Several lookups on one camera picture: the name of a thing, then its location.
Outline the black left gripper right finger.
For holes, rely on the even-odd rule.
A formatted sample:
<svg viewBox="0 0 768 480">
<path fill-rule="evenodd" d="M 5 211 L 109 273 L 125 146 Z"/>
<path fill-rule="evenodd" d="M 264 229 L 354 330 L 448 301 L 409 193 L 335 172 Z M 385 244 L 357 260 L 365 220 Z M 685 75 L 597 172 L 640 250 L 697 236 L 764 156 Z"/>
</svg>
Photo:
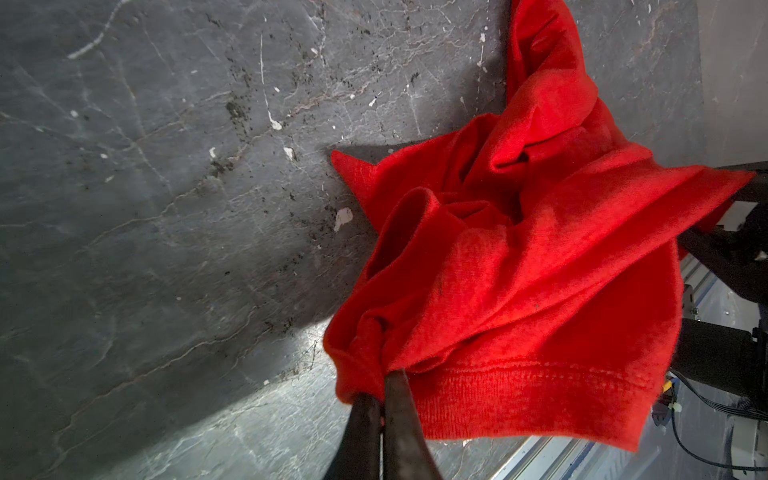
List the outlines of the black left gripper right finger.
<svg viewBox="0 0 768 480">
<path fill-rule="evenodd" d="M 403 370 L 386 376 L 383 442 L 385 479 L 442 479 L 425 441 L 408 377 Z"/>
</svg>

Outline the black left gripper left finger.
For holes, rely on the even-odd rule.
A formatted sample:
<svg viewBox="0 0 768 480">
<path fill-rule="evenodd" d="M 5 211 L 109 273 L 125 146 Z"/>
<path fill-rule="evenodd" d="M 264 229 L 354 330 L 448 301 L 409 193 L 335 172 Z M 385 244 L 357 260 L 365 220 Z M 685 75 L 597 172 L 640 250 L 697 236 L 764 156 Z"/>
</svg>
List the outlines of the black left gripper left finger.
<svg viewBox="0 0 768 480">
<path fill-rule="evenodd" d="M 341 443 L 323 478 L 378 479 L 382 436 L 382 405 L 368 394 L 358 395 Z"/>
</svg>

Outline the red cloth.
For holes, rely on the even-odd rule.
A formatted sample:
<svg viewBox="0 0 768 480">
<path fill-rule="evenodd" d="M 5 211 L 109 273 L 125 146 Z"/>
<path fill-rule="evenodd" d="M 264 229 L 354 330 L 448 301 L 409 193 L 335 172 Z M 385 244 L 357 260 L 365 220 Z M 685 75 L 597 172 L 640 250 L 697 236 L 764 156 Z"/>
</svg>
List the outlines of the red cloth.
<svg viewBox="0 0 768 480">
<path fill-rule="evenodd" d="M 334 152 L 378 233 L 324 336 L 345 402 L 403 370 L 424 435 L 635 450 L 681 327 L 677 238 L 751 174 L 627 140 L 561 1 L 511 7 L 507 105 L 377 164 Z"/>
</svg>

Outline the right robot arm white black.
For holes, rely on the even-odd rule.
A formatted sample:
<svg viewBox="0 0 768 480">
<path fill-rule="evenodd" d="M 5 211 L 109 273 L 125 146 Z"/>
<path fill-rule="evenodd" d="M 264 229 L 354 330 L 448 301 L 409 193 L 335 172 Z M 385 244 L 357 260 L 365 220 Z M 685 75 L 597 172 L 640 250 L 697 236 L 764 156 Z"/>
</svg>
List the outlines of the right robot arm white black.
<svg viewBox="0 0 768 480">
<path fill-rule="evenodd" d="M 692 227 L 679 244 L 688 253 L 683 323 L 670 372 L 739 398 L 726 414 L 767 419 L 767 164 L 740 165 L 754 178 L 733 197 L 734 211 L 712 230 Z"/>
</svg>

